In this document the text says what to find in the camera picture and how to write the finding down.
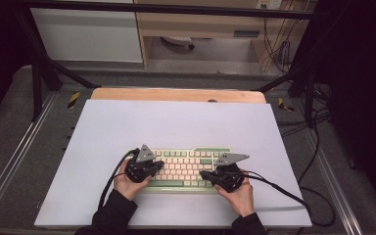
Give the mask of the white chair base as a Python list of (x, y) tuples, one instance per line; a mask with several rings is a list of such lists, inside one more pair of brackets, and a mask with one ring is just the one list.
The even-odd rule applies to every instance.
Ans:
[(190, 50), (193, 50), (195, 48), (195, 45), (193, 44), (190, 37), (163, 36), (163, 40), (174, 45), (186, 46)]

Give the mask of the black metal stand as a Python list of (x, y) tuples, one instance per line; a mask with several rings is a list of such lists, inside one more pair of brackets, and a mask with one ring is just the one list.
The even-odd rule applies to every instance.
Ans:
[(59, 63), (51, 59), (44, 47), (44, 43), (40, 38), (39, 31), (34, 24), (30, 9), (19, 8), (13, 10), (13, 15), (17, 19), (20, 27), (25, 34), (28, 45), (31, 48), (31, 69), (32, 69), (32, 91), (33, 91), (33, 116), (32, 120), (38, 120), (43, 112), (43, 95), (42, 82), (45, 82), (50, 91), (59, 91), (63, 87), (62, 81), (59, 79), (58, 72), (66, 75), (73, 81), (84, 86), (85, 88), (99, 88), (98, 84), (94, 84), (71, 70), (61, 66)]
[(270, 89), (286, 82), (287, 80), (292, 80), (292, 85), (288, 90), (288, 94), (290, 97), (298, 97), (303, 92), (305, 92), (305, 123), (310, 128), (314, 128), (315, 121), (312, 119), (312, 104), (315, 69), (316, 66), (313, 65), (296, 65), (291, 68), (286, 74), (265, 84), (260, 88), (257, 88), (257, 91), (265, 93)]

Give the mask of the light wooden desk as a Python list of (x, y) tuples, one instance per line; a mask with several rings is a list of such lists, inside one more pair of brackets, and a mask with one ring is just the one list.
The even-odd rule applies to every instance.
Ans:
[[(182, 5), (257, 9), (258, 0), (133, 0), (136, 4)], [(278, 10), (309, 11), (314, 5), (308, 0), (282, 0)], [(250, 17), (138, 13), (142, 37), (197, 37), (249, 39), (254, 46), (260, 67), (267, 71), (274, 63), (274, 54), (281, 44), (299, 43), (306, 31), (307, 20), (264, 19)]]

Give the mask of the person's left hand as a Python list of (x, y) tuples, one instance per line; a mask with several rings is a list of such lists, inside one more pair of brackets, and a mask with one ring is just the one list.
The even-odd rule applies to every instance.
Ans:
[(138, 192), (149, 185), (151, 176), (148, 176), (140, 183), (131, 181), (125, 174), (127, 163), (128, 160), (125, 160), (120, 166), (117, 176), (114, 179), (114, 189), (120, 192), (128, 201), (133, 201)]

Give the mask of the green and cream keyboard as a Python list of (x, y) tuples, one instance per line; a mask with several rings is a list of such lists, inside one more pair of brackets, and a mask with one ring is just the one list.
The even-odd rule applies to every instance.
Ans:
[(155, 162), (164, 161), (164, 167), (151, 178), (143, 193), (213, 194), (213, 186), (201, 177), (200, 171), (215, 170), (218, 157), (231, 152), (223, 147), (151, 150)]

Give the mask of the white cabinet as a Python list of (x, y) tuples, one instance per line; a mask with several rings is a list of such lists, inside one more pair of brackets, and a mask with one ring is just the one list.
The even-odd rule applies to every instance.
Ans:
[(53, 60), (142, 62), (133, 13), (55, 9), (31, 12)]

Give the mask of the person's right hand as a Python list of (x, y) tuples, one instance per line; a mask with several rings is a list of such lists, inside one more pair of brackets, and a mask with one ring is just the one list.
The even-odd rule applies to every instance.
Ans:
[(238, 216), (246, 217), (255, 212), (253, 186), (248, 178), (245, 178), (241, 186), (231, 193), (226, 192), (217, 184), (214, 185), (214, 188), (220, 196), (228, 201)]

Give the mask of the yellow and black tape strip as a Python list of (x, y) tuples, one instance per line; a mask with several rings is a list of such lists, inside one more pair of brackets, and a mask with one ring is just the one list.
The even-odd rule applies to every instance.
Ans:
[(286, 110), (288, 112), (294, 112), (295, 111), (295, 109), (293, 107), (286, 106), (285, 103), (284, 103), (284, 100), (282, 98), (278, 98), (278, 108), (280, 110)]
[(68, 103), (68, 109), (73, 109), (78, 97), (80, 95), (80, 92), (74, 92), (71, 97), (70, 97), (70, 101)]

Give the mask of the aluminium rail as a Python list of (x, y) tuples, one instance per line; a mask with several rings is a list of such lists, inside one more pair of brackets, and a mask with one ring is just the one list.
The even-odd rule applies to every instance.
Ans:
[(334, 202), (338, 215), (348, 235), (362, 235), (362, 229), (353, 213), (352, 207), (338, 181), (332, 167), (329, 165), (326, 155), (317, 142), (315, 132), (311, 129), (305, 131), (311, 146), (316, 150), (316, 158), (319, 170)]
[(5, 168), (0, 174), (0, 201), (7, 190), (9, 184), (11, 183), (15, 173), (17, 172), (19, 166), (21, 165), (25, 154), (27, 153), (31, 143), (33, 142), (36, 134), (40, 130), (43, 121), (46, 119), (49, 111), (51, 110), (54, 100), (58, 96), (57, 92), (50, 92), (41, 106), (42, 112), (35, 121), (32, 121), (28, 126), (23, 138), (18, 144), (15, 152), (10, 157)]

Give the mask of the white wall socket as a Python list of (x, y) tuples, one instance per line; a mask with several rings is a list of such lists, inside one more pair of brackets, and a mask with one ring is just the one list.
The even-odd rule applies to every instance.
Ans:
[(282, 4), (282, 0), (258, 0), (257, 9), (278, 10)]

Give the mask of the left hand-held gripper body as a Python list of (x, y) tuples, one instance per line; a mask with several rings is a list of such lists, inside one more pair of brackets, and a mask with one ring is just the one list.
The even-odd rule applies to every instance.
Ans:
[(151, 170), (155, 170), (153, 163), (156, 156), (146, 144), (129, 151), (128, 155), (130, 159), (125, 167), (125, 174), (131, 181), (140, 183), (149, 176)]

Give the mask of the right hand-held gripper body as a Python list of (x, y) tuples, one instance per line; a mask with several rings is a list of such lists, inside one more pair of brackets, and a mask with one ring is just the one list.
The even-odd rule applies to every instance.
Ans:
[(222, 153), (214, 163), (215, 179), (213, 183), (222, 187), (226, 192), (237, 190), (244, 180), (244, 175), (237, 163), (249, 157), (245, 154)]

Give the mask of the white board table cover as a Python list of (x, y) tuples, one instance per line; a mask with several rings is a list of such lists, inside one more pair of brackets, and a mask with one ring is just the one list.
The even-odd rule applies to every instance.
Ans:
[(301, 191), (267, 104), (89, 100), (35, 220), (39, 227), (87, 225), (121, 158), (151, 149), (225, 147), (250, 157), (255, 209), (267, 228), (309, 227)]

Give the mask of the wooden board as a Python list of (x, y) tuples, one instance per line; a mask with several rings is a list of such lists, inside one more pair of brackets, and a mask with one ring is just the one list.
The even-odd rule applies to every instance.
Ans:
[(96, 88), (92, 100), (183, 101), (265, 104), (261, 92), (172, 88)]

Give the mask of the black horizontal frame bar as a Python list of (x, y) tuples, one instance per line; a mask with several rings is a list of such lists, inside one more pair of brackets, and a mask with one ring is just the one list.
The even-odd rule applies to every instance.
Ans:
[(155, 13), (155, 14), (181, 14), (181, 15), (208, 15), (208, 16), (297, 19), (297, 20), (319, 20), (319, 19), (326, 19), (328, 17), (327, 13), (322, 13), (322, 12), (253, 10), (253, 9), (224, 8), (224, 7), (105, 3), (105, 2), (88, 2), (88, 1), (14, 0), (14, 4), (18, 7), (40, 8), (40, 9), (133, 12), (133, 13)]

